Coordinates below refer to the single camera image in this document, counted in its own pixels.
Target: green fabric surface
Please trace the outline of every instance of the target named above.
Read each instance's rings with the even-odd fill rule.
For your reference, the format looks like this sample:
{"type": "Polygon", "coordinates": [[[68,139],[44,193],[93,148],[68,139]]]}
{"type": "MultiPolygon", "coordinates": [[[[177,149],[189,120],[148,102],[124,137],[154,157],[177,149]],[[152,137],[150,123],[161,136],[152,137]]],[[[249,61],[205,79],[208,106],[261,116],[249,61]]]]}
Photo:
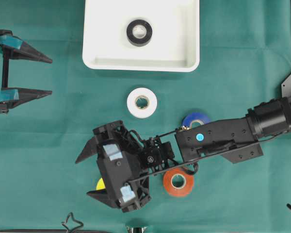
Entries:
{"type": "MultiPolygon", "coordinates": [[[[291,134],[244,163],[202,161],[186,198],[169,196],[162,176],[151,177],[151,202],[125,214],[86,195],[100,178],[95,157],[74,164],[92,129],[111,121],[148,138],[194,110],[212,120],[238,118],[279,98],[291,72],[290,0],[201,0],[201,61],[191,73],[91,70],[81,58],[83,19],[83,0],[0,0],[0,29],[53,59],[10,62],[9,86],[53,95],[0,115],[0,229],[62,229],[72,211],[85,229],[114,233],[125,225],[147,225],[149,233],[291,233],[291,134]],[[127,110],[136,87],[158,97],[148,119],[127,110]]],[[[174,137],[166,140],[180,161],[174,137]]]]}

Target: screw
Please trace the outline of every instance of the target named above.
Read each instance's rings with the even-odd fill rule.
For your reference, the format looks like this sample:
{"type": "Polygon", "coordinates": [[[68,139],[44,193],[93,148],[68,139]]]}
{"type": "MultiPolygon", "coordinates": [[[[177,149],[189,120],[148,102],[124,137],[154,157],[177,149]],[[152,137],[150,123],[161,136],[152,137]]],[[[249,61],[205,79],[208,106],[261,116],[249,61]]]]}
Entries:
{"type": "Polygon", "coordinates": [[[153,163],[154,162],[154,158],[152,157],[152,156],[149,156],[148,158],[147,158],[147,161],[148,161],[148,163],[153,163]]]}

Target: black tape roll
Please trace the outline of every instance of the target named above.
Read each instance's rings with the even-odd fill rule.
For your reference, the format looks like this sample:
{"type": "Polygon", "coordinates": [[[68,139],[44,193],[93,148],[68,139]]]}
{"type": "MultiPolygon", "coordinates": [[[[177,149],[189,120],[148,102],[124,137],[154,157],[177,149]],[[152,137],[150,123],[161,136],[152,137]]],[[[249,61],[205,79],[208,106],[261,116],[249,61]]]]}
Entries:
{"type": "Polygon", "coordinates": [[[146,22],[142,19],[137,19],[128,25],[127,37],[128,37],[128,40],[130,41],[130,43],[133,44],[134,46],[138,46],[138,47],[145,46],[151,40],[152,27],[148,22],[146,22]],[[143,26],[146,29],[146,34],[142,38],[137,38],[133,34],[133,29],[138,25],[140,25],[141,27],[143,26]]]}

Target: white tape roll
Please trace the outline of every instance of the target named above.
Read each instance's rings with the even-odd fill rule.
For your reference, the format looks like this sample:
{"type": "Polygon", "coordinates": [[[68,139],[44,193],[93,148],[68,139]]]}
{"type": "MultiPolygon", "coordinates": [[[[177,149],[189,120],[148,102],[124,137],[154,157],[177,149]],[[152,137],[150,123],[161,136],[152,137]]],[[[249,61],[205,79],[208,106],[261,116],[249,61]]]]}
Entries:
{"type": "Polygon", "coordinates": [[[155,94],[147,88],[137,88],[133,90],[127,98],[127,107],[129,112],[140,119],[151,116],[157,107],[157,98],[155,94]],[[138,107],[137,101],[139,99],[145,99],[147,105],[144,107],[138,107]]]}

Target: orange tape roll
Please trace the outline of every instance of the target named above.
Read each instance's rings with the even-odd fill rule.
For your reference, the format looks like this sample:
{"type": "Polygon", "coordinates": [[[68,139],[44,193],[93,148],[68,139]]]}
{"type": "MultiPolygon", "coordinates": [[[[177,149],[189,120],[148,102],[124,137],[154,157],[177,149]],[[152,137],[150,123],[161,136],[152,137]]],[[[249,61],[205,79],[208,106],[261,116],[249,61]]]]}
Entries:
{"type": "Polygon", "coordinates": [[[186,197],[194,187],[194,176],[186,174],[181,168],[175,168],[165,173],[163,185],[170,196],[186,197]]]}

